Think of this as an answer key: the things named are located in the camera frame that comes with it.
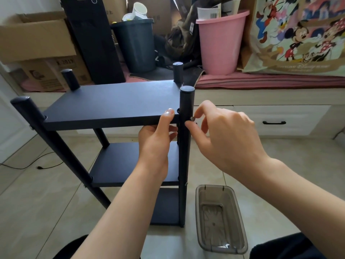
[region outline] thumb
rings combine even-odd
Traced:
[[[174,109],[169,108],[160,116],[159,123],[156,129],[158,134],[169,134],[169,126],[175,116]]]
[[[211,141],[205,135],[205,133],[200,129],[200,127],[195,122],[192,122],[192,121],[186,121],[185,126],[188,128],[191,135],[193,136],[201,153],[205,153],[206,151],[208,151],[211,147]]]

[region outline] barcode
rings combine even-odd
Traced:
[[[84,74],[84,75],[79,76],[79,78],[80,78],[82,81],[87,81],[87,77],[86,77],[86,75],[85,75],[85,74]]]

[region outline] forearm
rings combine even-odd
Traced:
[[[265,169],[253,192],[289,218],[327,258],[345,258],[345,201],[278,160]]]
[[[161,183],[137,165],[73,259],[138,259]]]

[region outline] drawer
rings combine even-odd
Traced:
[[[234,106],[255,122],[259,135],[309,135],[330,105]]]
[[[196,109],[198,109],[199,106],[194,106],[193,109],[193,113],[195,113]],[[234,106],[233,105],[224,105],[224,106],[217,106],[218,108],[224,108],[224,109],[228,109],[228,110],[234,110]],[[203,119],[205,118],[205,115],[203,115],[201,118],[195,119],[195,122],[198,124],[198,126],[201,128],[201,123],[203,122]]]

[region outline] shelf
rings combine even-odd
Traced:
[[[179,225],[178,188],[159,189],[151,224]]]
[[[169,108],[175,124],[179,101],[172,80],[82,86],[45,110],[43,125],[50,131],[155,125]]]
[[[120,187],[135,168],[139,157],[138,143],[111,143],[101,149],[90,176],[94,187]],[[168,176],[162,185],[178,185],[178,145],[170,143]]]

